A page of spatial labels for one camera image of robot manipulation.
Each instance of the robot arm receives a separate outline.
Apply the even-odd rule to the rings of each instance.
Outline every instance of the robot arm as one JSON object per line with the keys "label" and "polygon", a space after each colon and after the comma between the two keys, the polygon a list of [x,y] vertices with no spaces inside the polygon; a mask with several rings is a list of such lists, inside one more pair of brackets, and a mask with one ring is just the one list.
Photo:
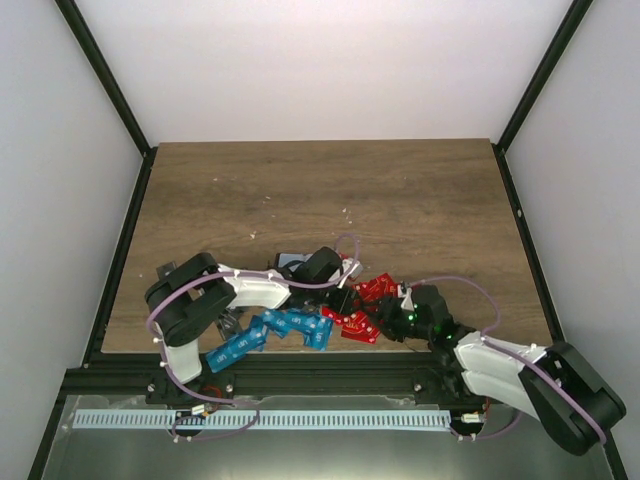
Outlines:
{"label": "robot arm", "polygon": [[[256,272],[233,269],[218,264],[209,253],[199,253],[175,269],[163,269],[162,273],[159,273],[159,281],[147,290],[145,300],[149,309],[153,311],[169,295],[198,277],[220,274],[219,278],[199,286],[199,296],[195,299],[188,292],[183,293],[167,305],[156,319],[169,368],[178,381],[184,384],[202,373],[198,337],[225,310],[241,307],[278,309],[285,302],[288,302],[289,307],[302,306],[324,296],[327,289],[318,290],[314,294],[313,291],[303,288],[289,287],[285,280],[293,283],[321,284],[336,281],[345,272],[348,272],[349,276],[356,276],[360,271],[362,267],[359,262],[351,258],[341,258],[328,247],[321,248],[305,261],[301,261],[293,271],[269,269]],[[236,357],[258,346],[255,338],[239,343],[240,337],[234,338],[234,347],[242,349],[237,350]],[[222,357],[224,355],[220,358],[220,364],[224,365],[224,361],[228,359]]]}
{"label": "robot arm", "polygon": [[[214,372],[261,348],[270,331],[284,335],[289,329],[297,329],[311,339],[319,332],[320,322],[326,321],[329,329],[322,329],[324,337],[318,340],[320,344],[326,342],[331,322],[319,315],[315,320],[307,318],[311,323],[302,325],[301,314],[293,313],[302,312],[300,308],[329,305],[346,315],[364,308],[362,303],[358,306],[362,297],[344,284],[347,276],[357,276],[362,270],[359,262],[323,247],[293,263],[294,267],[288,261],[255,272],[220,265],[210,254],[200,253],[177,268],[159,273],[160,280],[145,294],[151,311],[199,277],[210,278],[193,296],[185,292],[168,303],[155,319],[166,361],[180,383],[201,374],[198,337],[227,310],[259,306],[274,312],[286,309],[293,316],[278,314],[268,321],[254,317],[248,330],[227,342],[228,350],[210,352],[215,353],[213,360],[207,358]],[[340,277],[343,281],[334,285]],[[366,313],[391,340],[426,340],[443,364],[457,372],[459,386],[453,388],[496,399],[529,414],[565,450],[584,454],[626,415],[622,400],[571,345],[556,342],[540,347],[492,339],[456,322],[433,285],[402,286],[397,292],[401,293],[383,294],[375,309],[369,306],[360,313]]]}
{"label": "robot arm", "polygon": [[[394,329],[394,323],[398,324],[396,329],[402,328],[402,318],[413,315],[414,322],[408,330],[405,326],[405,331],[426,339],[432,351],[458,368],[471,393],[496,399],[538,419],[568,452],[583,455],[626,415],[620,397],[570,344],[540,347],[493,339],[455,322],[435,286],[414,288],[409,295],[410,307],[403,302],[409,309],[402,309],[400,319],[383,319],[388,328]],[[597,428],[559,391],[575,401]]]}

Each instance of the black metal edge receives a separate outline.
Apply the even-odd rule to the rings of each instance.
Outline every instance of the black metal edge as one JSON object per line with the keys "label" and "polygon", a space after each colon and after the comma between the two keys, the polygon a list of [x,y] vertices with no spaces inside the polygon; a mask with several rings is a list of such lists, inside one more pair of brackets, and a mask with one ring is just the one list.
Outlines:
{"label": "black metal edge", "polygon": [[111,73],[111,69],[102,55],[96,40],[93,38],[78,5],[76,5],[74,0],[56,0],[56,4],[69,24],[69,28],[71,28],[76,40],[78,40],[93,70],[96,72],[98,79],[111,99],[118,115],[120,115],[129,135],[131,135],[138,150],[140,150],[140,154],[143,157],[148,156],[151,153],[151,146],[133,115],[122,90],[120,90],[118,82],[113,76],[113,73]]}
{"label": "black metal edge", "polygon": [[611,475],[613,478],[615,480],[629,480],[629,476],[624,468],[622,458],[620,458],[620,452],[618,452],[618,447],[616,446],[616,442],[613,439],[611,432],[607,432],[607,443],[604,444],[604,454],[605,457],[607,457],[607,462],[609,463],[609,468],[611,469]]}
{"label": "black metal edge", "polygon": [[522,127],[527,115],[529,115],[533,104],[536,102],[540,92],[542,92],[542,89],[551,76],[553,69],[558,63],[558,60],[562,57],[567,45],[569,45],[569,42],[571,41],[571,37],[573,37],[573,34],[578,29],[580,22],[592,3],[593,0],[574,0],[567,10],[567,13],[551,40],[547,51],[542,57],[538,68],[533,74],[533,77],[531,77],[531,81],[529,82],[527,89],[513,112],[507,127],[498,141],[498,145],[505,152],[511,146],[513,139],[520,130],[520,127]]}
{"label": "black metal edge", "polygon": [[[204,355],[200,356],[206,364]],[[127,368],[147,371],[159,366],[157,353],[101,353],[93,357],[91,369]],[[278,371],[283,375],[301,370],[384,371],[431,367],[441,369],[431,352],[324,352],[324,353],[250,353],[225,371],[232,373]]]}
{"label": "black metal edge", "polygon": [[29,471],[28,480],[40,480],[44,474],[44,469],[47,466],[47,460],[49,459],[49,453],[53,445],[53,439],[56,436],[58,430],[58,424],[60,423],[60,417],[62,416],[62,410],[64,408],[64,398],[58,397],[56,400],[47,427],[42,435],[40,446],[36,452],[36,456],[33,459],[31,470]]}
{"label": "black metal edge", "polygon": [[[443,410],[482,408],[484,397],[476,395],[450,395],[441,388],[429,367],[392,370],[350,369],[343,372],[310,368],[288,372],[274,369],[265,371],[230,372],[205,377],[207,384],[224,388],[232,385],[233,395],[266,398],[272,396],[353,396],[384,395],[413,398],[416,404],[437,405]],[[164,369],[156,366],[146,371],[132,372],[126,368],[70,369],[67,371],[61,395],[147,395],[152,404],[176,406],[176,395],[184,395],[171,388],[167,391],[149,388],[167,384]]]}
{"label": "black metal edge", "polygon": [[120,232],[120,237],[118,238],[111,268],[109,269],[105,288],[98,305],[98,311],[96,312],[96,317],[93,322],[93,328],[82,359],[82,363],[85,365],[90,364],[93,356],[99,353],[102,349],[102,342],[104,341],[107,324],[109,323],[113,304],[116,299],[116,293],[118,292],[120,279],[122,278],[122,271],[124,270],[124,264],[127,259],[129,247],[131,246],[133,232],[135,231],[136,223],[138,221],[138,215],[140,214],[140,208],[142,207],[142,200],[144,199],[149,178],[151,177],[151,170],[157,151],[157,147],[151,149],[150,154],[142,159],[138,179],[136,180],[136,184],[133,189],[131,202],[127,209],[127,214]]}
{"label": "black metal edge", "polygon": [[[493,153],[496,157],[496,162],[498,163],[498,168],[500,169],[502,181],[504,182],[507,197],[509,198],[509,204],[511,205],[511,210],[513,211],[513,216],[516,221],[516,225],[518,226],[520,239],[522,240],[522,245],[527,255],[527,260],[529,261],[529,268],[531,269],[533,281],[536,285],[538,296],[540,297],[540,303],[542,305],[544,316],[547,320],[551,338],[553,341],[564,340],[565,338],[564,333],[562,332],[562,326],[560,325],[558,315],[555,307],[553,306],[551,293],[549,292],[549,287],[547,286],[547,282],[544,278],[542,266],[540,265],[540,260],[538,259],[538,254],[536,253],[533,239],[531,238],[531,233],[529,232],[529,227],[527,225],[522,206],[520,205],[520,200],[518,199],[518,194],[509,171],[504,150],[498,145],[492,145],[492,147]],[[613,478],[615,480],[626,480],[628,476],[611,432],[607,434],[607,443],[604,445],[604,452]]]}
{"label": "black metal edge", "polygon": [[527,220],[525,219],[522,211],[516,187],[513,184],[513,178],[511,177],[511,172],[507,165],[507,159],[504,156],[504,151],[499,146],[492,144],[492,147],[493,153],[496,157],[496,162],[498,163],[500,175],[502,176],[502,182],[504,183],[504,188],[507,192],[507,198],[511,205],[513,218],[518,226],[522,246],[524,247],[524,252],[527,255],[527,260],[529,261],[529,268],[531,269],[533,282],[535,283],[536,290],[538,291],[538,297],[540,297],[540,304],[542,305],[542,311],[544,312],[547,325],[549,326],[551,338],[554,342],[564,340],[562,327],[560,326],[558,315],[553,306],[553,301],[551,300],[551,293],[549,292],[549,287],[547,286],[547,282],[544,278],[544,273],[542,271],[542,266],[540,265],[540,260],[538,259],[538,254],[536,253],[536,248],[533,245],[531,232],[529,231]]}

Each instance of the wooden board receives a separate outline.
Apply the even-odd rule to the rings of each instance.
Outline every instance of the wooden board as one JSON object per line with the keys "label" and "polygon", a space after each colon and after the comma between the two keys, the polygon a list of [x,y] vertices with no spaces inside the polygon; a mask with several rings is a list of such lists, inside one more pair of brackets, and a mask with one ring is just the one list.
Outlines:
{"label": "wooden board", "polygon": [[[471,277],[502,309],[497,337],[550,342],[487,140],[177,143],[158,150],[103,351],[157,350],[143,325],[143,294],[160,265],[209,251],[220,263],[262,270],[277,252],[313,252],[342,232],[361,239],[363,279]],[[438,286],[459,321],[493,322],[469,286]],[[212,327],[200,349],[220,343]],[[383,337],[375,345],[344,339],[337,328],[329,346],[407,348]],[[266,350],[307,349],[291,334],[270,336]]]}

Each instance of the gray wall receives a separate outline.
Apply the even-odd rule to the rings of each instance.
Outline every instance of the gray wall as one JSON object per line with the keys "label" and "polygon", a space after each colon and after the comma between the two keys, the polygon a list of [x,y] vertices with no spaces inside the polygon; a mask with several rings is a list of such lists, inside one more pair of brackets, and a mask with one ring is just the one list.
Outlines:
{"label": "gray wall", "polygon": [[53,1],[0,2],[0,477],[78,366],[140,157]]}
{"label": "gray wall", "polygon": [[508,152],[568,339],[627,403],[640,478],[640,3],[594,2]]}
{"label": "gray wall", "polygon": [[497,140],[570,0],[79,0],[149,141]]}

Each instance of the blue plastic part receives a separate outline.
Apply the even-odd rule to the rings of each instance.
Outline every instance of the blue plastic part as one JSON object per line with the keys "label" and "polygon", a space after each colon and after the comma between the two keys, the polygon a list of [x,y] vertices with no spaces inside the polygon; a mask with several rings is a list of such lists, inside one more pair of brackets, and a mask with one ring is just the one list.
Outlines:
{"label": "blue plastic part", "polygon": [[305,335],[304,344],[307,347],[325,351],[327,349],[327,345],[329,344],[329,337],[331,337],[333,322],[321,315],[317,315],[316,320],[317,328],[311,335]]}
{"label": "blue plastic part", "polygon": [[220,372],[243,358],[251,350],[264,348],[268,335],[269,327],[264,324],[261,317],[254,316],[249,323],[249,328],[207,353],[205,359],[213,373]]}
{"label": "blue plastic part", "polygon": [[304,312],[302,310],[291,309],[283,312],[283,319],[293,330],[297,330],[303,335],[311,335],[316,331],[318,318],[316,313]]}
{"label": "blue plastic part", "polygon": [[265,310],[261,315],[261,318],[264,324],[280,338],[286,337],[293,329],[293,327],[284,319],[284,312],[279,312],[278,310]]}

